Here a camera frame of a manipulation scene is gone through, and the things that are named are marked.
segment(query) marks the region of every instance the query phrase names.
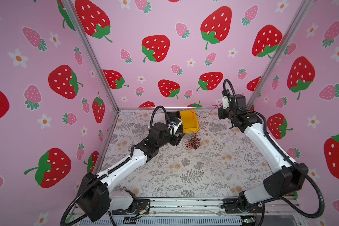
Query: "yellow bin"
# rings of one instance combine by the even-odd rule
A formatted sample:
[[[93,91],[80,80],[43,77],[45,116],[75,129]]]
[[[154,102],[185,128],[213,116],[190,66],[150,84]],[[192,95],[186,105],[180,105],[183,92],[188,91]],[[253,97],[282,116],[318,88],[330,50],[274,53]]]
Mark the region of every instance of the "yellow bin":
[[[191,133],[199,130],[199,120],[197,115],[192,111],[180,111],[183,132]]]

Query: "pink wall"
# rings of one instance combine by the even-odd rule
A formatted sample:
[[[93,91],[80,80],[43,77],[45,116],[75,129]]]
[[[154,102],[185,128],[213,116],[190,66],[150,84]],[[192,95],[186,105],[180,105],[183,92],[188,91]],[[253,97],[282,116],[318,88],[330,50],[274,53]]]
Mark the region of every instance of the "pink wall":
[[[285,33],[301,2],[97,0],[93,1],[94,5],[88,0],[72,1],[100,66],[109,70],[106,71],[107,78],[113,85],[111,91],[119,107],[138,107],[147,101],[165,107],[186,107],[200,101],[201,106],[212,107],[221,98],[222,85],[218,84],[226,78],[233,81],[238,93],[249,97],[252,92],[247,85],[262,75],[269,62],[267,55],[256,55],[263,49],[262,45],[273,47],[280,42],[280,33]],[[244,21],[244,26],[243,18],[248,18],[250,24]],[[215,31],[215,37],[209,37],[208,31]],[[208,43],[207,50],[206,40],[214,43]],[[148,57],[142,52],[142,45]],[[220,80],[216,84],[203,84],[208,89],[203,90],[199,88],[199,79],[206,82],[208,77],[203,75],[206,73],[213,75],[216,81]],[[165,85],[159,89],[158,83]]]
[[[335,21],[339,21],[339,1],[322,0],[313,4],[291,40],[296,49],[283,55],[262,89],[262,96],[254,103],[255,110],[266,118],[280,113],[287,120],[287,128],[293,128],[277,142],[292,155],[295,148],[299,150],[297,161],[309,167],[309,175],[325,198],[324,215],[309,219],[311,225],[339,225],[339,23],[331,27]],[[322,47],[323,40],[332,39],[334,43]],[[273,83],[275,76],[279,77],[277,87]],[[308,88],[294,86],[299,79],[310,83]],[[302,88],[299,100],[297,87]],[[286,105],[282,104],[283,97],[287,99]],[[269,129],[277,131],[274,125]],[[298,202],[302,210],[316,211],[316,193],[308,182],[298,192]]]
[[[87,173],[84,161],[102,146],[99,131],[105,137],[113,119],[114,111],[98,78],[91,76],[92,65],[78,35],[66,22],[64,26],[57,1],[0,1],[0,225],[59,225],[77,193],[77,183]],[[23,27],[37,34],[25,28],[30,34],[25,36]],[[45,52],[37,46],[40,39],[46,44]],[[75,47],[81,51],[81,56],[76,54],[81,65],[74,56]],[[61,65],[67,66],[53,72]],[[75,87],[74,77],[67,74],[71,70],[83,84],[77,95],[70,93]],[[28,87],[32,94],[25,92]],[[92,110],[98,92],[105,106],[100,123]],[[88,113],[83,110],[82,98],[89,103],[85,106]],[[76,121],[63,123],[63,115],[70,112]],[[84,145],[80,160],[79,144]]]

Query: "yellow plastic container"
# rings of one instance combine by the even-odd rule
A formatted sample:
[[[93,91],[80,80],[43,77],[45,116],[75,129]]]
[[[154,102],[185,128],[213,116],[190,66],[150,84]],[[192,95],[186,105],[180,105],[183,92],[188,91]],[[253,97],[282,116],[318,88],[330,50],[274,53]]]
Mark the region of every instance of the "yellow plastic container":
[[[199,120],[197,115],[192,111],[180,111],[183,132],[191,133],[199,130]]]

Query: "strawberry wallpaper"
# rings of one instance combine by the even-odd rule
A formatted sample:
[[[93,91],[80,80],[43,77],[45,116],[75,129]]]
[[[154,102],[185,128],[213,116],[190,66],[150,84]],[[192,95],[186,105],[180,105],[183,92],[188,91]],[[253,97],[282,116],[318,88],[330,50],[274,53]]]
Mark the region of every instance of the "strawberry wallpaper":
[[[252,95],[301,0],[72,0],[121,108]]]
[[[339,0],[315,1],[254,103],[281,147],[309,168],[325,198],[314,226],[339,225]],[[303,211],[318,200],[305,182]]]
[[[0,1],[0,225],[59,225],[113,117],[62,2]]]

